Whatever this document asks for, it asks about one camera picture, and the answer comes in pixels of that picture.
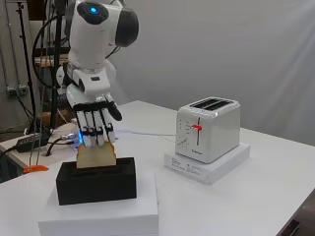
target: humanoid robot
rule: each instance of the humanoid robot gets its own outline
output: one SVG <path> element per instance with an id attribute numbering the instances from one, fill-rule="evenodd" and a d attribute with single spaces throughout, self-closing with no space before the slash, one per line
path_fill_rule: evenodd
<path id="1" fill-rule="evenodd" d="M 113 47 L 127 47 L 137 39 L 138 18 L 127 8 L 82 0 L 70 5 L 65 16 L 71 50 L 68 66 L 58 69 L 57 81 L 66 87 L 85 147 L 114 143 L 110 116 L 117 121 L 122 116 L 109 92 L 109 78 L 116 73 L 107 57 Z"/>

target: black block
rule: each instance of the black block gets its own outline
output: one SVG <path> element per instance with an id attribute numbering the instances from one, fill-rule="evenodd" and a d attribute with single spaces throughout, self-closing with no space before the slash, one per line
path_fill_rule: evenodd
<path id="1" fill-rule="evenodd" d="M 73 205 L 137 198 L 133 157 L 118 158 L 117 165 L 78 169 L 64 162 L 57 179 L 59 205 Z"/>

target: white toaster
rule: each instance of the white toaster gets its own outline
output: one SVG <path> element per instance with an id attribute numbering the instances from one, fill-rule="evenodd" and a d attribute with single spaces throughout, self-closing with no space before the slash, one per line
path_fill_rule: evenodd
<path id="1" fill-rule="evenodd" d="M 175 151 L 210 163 L 239 145 L 240 105 L 208 97 L 177 112 Z"/>

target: wall outlet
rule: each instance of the wall outlet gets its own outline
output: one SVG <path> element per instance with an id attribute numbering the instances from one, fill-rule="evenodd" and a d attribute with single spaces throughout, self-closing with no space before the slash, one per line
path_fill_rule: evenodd
<path id="1" fill-rule="evenodd" d="M 12 87 L 7 87 L 7 95 L 9 98 L 14 98 L 18 95 L 17 90 Z"/>
<path id="2" fill-rule="evenodd" d="M 28 86 L 21 86 L 19 85 L 19 94 L 20 95 L 27 95 L 29 92 L 29 87 Z"/>

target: white platform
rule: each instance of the white platform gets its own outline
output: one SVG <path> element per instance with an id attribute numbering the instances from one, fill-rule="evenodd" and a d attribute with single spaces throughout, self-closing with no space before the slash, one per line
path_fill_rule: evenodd
<path id="1" fill-rule="evenodd" d="M 248 159 L 249 155 L 250 146 L 240 144 L 210 164 L 172 152 L 164 155 L 164 165 L 171 171 L 210 185 L 215 184 L 220 178 Z"/>
<path id="2" fill-rule="evenodd" d="M 60 206 L 56 188 L 39 217 L 40 236 L 158 236 L 155 175 L 137 176 L 138 198 Z"/>

